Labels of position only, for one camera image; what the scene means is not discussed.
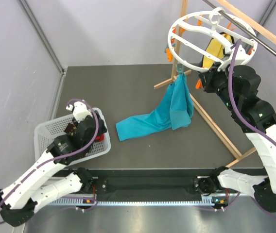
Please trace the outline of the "red sock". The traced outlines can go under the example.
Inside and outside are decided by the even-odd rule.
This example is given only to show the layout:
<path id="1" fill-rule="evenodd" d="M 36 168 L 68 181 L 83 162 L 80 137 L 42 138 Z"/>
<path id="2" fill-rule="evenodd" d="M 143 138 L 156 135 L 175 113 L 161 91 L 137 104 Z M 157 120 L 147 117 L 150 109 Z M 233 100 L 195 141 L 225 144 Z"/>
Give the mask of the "red sock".
<path id="1" fill-rule="evenodd" d="M 101 142 L 104 140 L 104 133 L 99 133 L 96 135 L 94 142 Z"/>

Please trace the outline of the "teal clothespin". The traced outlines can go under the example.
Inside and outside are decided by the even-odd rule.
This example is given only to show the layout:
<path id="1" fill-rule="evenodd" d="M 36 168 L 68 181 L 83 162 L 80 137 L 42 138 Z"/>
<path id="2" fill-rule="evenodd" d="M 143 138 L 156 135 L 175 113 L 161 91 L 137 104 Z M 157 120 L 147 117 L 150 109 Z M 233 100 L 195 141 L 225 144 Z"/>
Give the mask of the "teal clothespin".
<path id="1" fill-rule="evenodd" d="M 177 64 L 175 67 L 178 76 L 184 74 L 184 65 Z"/>

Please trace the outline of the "white round clip hanger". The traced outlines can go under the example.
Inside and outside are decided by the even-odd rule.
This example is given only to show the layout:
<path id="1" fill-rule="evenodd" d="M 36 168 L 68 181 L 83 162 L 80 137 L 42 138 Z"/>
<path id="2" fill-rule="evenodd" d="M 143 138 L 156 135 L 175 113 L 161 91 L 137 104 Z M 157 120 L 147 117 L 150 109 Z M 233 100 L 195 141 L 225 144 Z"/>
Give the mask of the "white round clip hanger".
<path id="1" fill-rule="evenodd" d="M 178 63 L 191 70 L 207 72 L 213 67 L 217 69 L 222 62 L 229 58 L 232 53 L 231 48 L 235 43 L 237 43 L 237 45 L 241 44 L 248 53 L 250 53 L 251 49 L 254 49 L 256 52 L 258 42 L 250 37 L 239 34 L 230 26 L 223 26 L 224 16 L 220 14 L 220 11 L 221 8 L 217 7 L 209 11 L 190 13 L 178 18 L 172 24 L 168 31 L 167 48 L 170 49 L 173 58 L 175 58 Z M 222 32 L 231 35 L 235 43 L 231 44 L 225 39 L 220 34 Z M 205 51 L 212 38 L 218 40 L 224 46 L 224 58 L 222 60 Z M 202 68 L 201 63 L 196 65 L 179 54 L 181 46 L 201 55 L 202 58 L 206 56 L 214 60 L 215 63 L 210 69 Z"/>

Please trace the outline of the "teal cloth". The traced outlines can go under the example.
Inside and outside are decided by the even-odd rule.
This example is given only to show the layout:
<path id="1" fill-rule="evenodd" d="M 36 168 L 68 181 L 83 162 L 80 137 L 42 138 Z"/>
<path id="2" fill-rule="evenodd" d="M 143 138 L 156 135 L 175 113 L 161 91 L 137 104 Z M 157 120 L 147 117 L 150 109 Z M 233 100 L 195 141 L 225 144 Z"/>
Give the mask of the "teal cloth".
<path id="1" fill-rule="evenodd" d="M 148 136 L 167 129 L 188 127 L 194 114 L 185 73 L 170 84 L 160 104 L 149 114 L 130 116 L 116 124 L 120 141 Z"/>

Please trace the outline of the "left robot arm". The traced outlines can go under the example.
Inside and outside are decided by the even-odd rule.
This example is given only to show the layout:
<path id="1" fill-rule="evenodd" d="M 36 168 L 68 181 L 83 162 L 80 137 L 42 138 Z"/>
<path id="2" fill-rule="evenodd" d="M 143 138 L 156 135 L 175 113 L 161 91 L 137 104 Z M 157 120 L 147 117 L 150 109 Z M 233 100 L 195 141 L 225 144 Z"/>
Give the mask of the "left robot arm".
<path id="1" fill-rule="evenodd" d="M 0 189 L 2 222 L 13 227 L 20 226 L 57 199 L 71 193 L 90 191 L 94 181 L 86 168 L 73 170 L 53 184 L 44 184 L 55 173 L 82 159 L 105 133 L 107 127 L 98 111 L 81 121 L 74 118 L 65 134 L 56 137 L 20 178 Z"/>

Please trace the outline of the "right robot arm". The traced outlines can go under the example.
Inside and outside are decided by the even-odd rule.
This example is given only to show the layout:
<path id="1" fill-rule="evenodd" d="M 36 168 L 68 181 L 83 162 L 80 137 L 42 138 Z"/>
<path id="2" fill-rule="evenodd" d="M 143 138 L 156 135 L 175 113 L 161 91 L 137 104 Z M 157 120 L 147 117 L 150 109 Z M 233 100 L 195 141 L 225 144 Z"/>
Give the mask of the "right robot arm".
<path id="1" fill-rule="evenodd" d="M 272 105 L 257 96 L 260 76 L 249 66 L 238 65 L 233 71 L 212 69 L 200 73 L 207 93 L 215 93 L 231 112 L 234 121 L 251 141 L 260 157 L 266 176 L 251 176 L 226 166 L 214 169 L 206 178 L 207 193 L 233 189 L 256 200 L 261 208 L 276 212 L 276 113 Z"/>

